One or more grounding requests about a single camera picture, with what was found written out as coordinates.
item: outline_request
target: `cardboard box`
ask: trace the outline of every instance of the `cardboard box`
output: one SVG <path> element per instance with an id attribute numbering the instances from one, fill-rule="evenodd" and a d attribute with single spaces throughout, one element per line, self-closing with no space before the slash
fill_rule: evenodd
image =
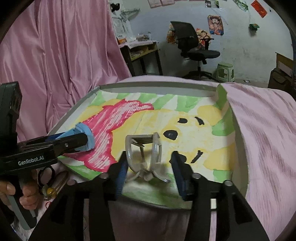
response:
<path id="1" fill-rule="evenodd" d="M 276 67 L 284 71 L 288 76 L 293 74 L 293 60 L 276 52 Z"/>

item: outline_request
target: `pink painted area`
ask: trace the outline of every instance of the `pink painted area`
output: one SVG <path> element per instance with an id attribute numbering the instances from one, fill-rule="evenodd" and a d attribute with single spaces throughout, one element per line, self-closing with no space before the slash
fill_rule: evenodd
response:
<path id="1" fill-rule="evenodd" d="M 95 138 L 95 148 L 88 152 L 68 154 L 67 156 L 78 161 L 92 170 L 106 172 L 109 166 L 116 163 L 111 155 L 113 142 L 112 131 L 121 127 L 134 113 L 141 110 L 153 110 L 152 104 L 142 104 L 140 101 L 121 100 L 115 105 L 105 105 L 103 110 L 83 123 L 88 125 Z"/>

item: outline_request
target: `pink satin curtain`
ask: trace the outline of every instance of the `pink satin curtain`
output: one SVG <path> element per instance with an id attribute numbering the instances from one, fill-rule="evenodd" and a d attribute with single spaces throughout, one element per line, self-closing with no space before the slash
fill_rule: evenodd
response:
<path id="1" fill-rule="evenodd" d="M 20 141 L 46 135 L 87 92 L 130 77 L 107 0 L 35 0 L 0 45 L 0 83 L 18 81 Z"/>

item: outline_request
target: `yellow painted area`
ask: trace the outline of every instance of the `yellow painted area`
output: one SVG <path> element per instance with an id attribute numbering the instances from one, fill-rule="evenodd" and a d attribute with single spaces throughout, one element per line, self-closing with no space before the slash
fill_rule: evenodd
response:
<path id="1" fill-rule="evenodd" d="M 82 122 L 89 117 L 99 113 L 103 106 L 114 105 L 120 100 L 111 99 L 100 106 L 90 106 L 74 122 Z M 136 112 L 128 118 L 124 124 L 114 130 L 111 155 L 119 160 L 121 153 L 125 150 L 125 138 L 127 135 L 153 134 L 158 132 L 162 143 L 162 163 L 167 169 L 170 169 L 169 160 L 173 151 L 177 150 L 180 154 L 187 157 L 186 163 L 190 164 L 193 171 L 199 171 L 200 168 L 210 170 L 233 170 L 236 162 L 235 143 L 220 149 L 215 149 L 215 136 L 212 135 L 212 126 L 221 120 L 221 111 L 212 106 L 200 106 L 197 110 L 197 116 L 204 121 L 204 125 L 199 125 L 195 115 L 175 110 L 143 110 Z M 179 119 L 187 120 L 187 123 L 179 123 Z M 176 140 L 168 139 L 164 136 L 167 130 L 175 130 L 178 135 Z M 138 147 L 133 147 L 134 160 L 141 159 Z M 198 151 L 203 154 L 195 162 Z M 148 162 L 151 157 L 151 145 L 144 147 L 145 159 Z"/>
<path id="2" fill-rule="evenodd" d="M 103 106 L 105 106 L 105 105 L 115 105 L 119 101 L 120 100 L 118 100 L 118 99 L 111 99 L 111 100 L 108 100 L 104 104 L 101 104 L 99 106 L 96 106 L 96 105 L 88 106 L 85 109 L 85 111 L 83 111 L 81 113 L 81 115 L 69 126 L 69 129 L 74 128 L 75 125 L 78 122 L 83 122 L 83 121 L 87 120 L 88 118 L 92 117 L 93 115 L 98 114 L 103 109 Z"/>
<path id="3" fill-rule="evenodd" d="M 212 151 L 204 162 L 204 166 L 210 170 L 233 170 L 236 162 L 235 143 Z"/>
<path id="4" fill-rule="evenodd" d="M 207 120 L 211 126 L 222 119 L 221 111 L 213 105 L 203 105 L 197 109 L 198 117 Z"/>
<path id="5" fill-rule="evenodd" d="M 111 148 L 111 155 L 119 160 L 121 153 L 125 150 L 125 139 L 127 135 L 133 135 L 141 122 L 145 110 L 134 113 L 130 118 L 128 118 L 124 124 L 112 131 L 113 133 L 113 143 Z"/>

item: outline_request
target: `office chair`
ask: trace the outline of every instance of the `office chair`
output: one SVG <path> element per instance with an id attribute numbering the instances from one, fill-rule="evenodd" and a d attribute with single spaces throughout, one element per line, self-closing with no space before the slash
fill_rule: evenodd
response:
<path id="1" fill-rule="evenodd" d="M 219 51 L 209 50 L 209 41 L 212 38 L 202 39 L 205 40 L 205 49 L 193 50 L 199 44 L 198 36 L 190 23 L 171 21 L 176 36 L 178 38 L 178 49 L 181 49 L 181 56 L 197 61 L 197 71 L 190 71 L 183 78 L 200 80 L 202 76 L 217 81 L 211 73 L 201 71 L 200 62 L 207 64 L 207 58 L 217 58 L 220 56 Z"/>

